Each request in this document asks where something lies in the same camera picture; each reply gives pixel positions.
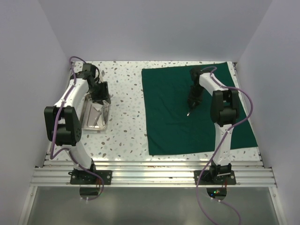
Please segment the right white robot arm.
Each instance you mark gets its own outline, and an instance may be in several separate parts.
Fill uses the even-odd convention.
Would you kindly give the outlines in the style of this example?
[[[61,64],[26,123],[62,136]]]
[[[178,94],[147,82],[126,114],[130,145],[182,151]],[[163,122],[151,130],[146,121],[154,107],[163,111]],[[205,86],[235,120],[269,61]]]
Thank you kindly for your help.
[[[203,100],[206,90],[211,95],[210,118],[215,126],[215,151],[209,168],[209,179],[221,183],[231,173],[231,140],[233,125],[240,115],[239,94],[221,83],[213,74],[216,67],[193,67],[190,70],[193,85],[187,103],[190,114]]]

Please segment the stainless steel tray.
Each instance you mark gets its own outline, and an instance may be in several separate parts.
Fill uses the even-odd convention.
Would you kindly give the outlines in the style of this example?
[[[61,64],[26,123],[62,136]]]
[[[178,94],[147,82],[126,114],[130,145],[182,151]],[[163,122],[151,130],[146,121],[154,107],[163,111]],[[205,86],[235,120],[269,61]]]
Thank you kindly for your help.
[[[84,98],[80,123],[83,131],[100,132],[107,128],[111,104],[104,101],[103,104],[93,103],[90,94]]]

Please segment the steel forceps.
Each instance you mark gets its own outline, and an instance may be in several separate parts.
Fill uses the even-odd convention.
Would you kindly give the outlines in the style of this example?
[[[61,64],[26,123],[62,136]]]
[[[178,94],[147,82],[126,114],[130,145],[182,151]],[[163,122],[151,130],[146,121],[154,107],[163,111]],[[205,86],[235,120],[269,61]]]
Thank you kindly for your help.
[[[102,108],[102,123],[106,124],[108,121],[108,116],[109,116],[109,106],[103,107]]]

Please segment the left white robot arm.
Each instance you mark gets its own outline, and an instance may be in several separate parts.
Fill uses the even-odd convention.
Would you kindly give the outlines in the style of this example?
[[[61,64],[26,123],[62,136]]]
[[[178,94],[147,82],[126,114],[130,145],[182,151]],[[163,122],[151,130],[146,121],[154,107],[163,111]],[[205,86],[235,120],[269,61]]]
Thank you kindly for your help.
[[[74,163],[76,173],[81,173],[81,179],[92,184],[97,180],[94,162],[81,142],[82,126],[76,109],[82,98],[89,94],[92,105],[96,106],[99,115],[94,119],[106,122],[111,104],[108,83],[103,81],[99,69],[84,62],[82,70],[73,72],[69,85],[61,99],[54,106],[44,109],[45,126],[48,140],[51,141],[50,158],[54,159],[65,151]]]

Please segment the steel scissors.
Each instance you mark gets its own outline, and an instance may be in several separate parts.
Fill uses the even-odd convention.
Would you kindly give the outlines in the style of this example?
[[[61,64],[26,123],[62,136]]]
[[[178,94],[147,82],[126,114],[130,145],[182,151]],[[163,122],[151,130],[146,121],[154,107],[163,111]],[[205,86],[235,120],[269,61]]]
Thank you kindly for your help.
[[[87,119],[87,126],[90,128],[99,128],[102,125],[102,112],[97,110],[91,110]]]

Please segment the green surgical drape cloth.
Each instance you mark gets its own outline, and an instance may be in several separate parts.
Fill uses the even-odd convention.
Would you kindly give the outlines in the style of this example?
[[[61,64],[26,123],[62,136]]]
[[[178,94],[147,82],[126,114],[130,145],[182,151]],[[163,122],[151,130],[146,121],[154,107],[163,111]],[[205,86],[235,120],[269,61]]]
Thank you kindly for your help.
[[[215,126],[210,118],[211,95],[187,116],[193,85],[192,66],[142,70],[149,154],[187,155],[215,149]]]

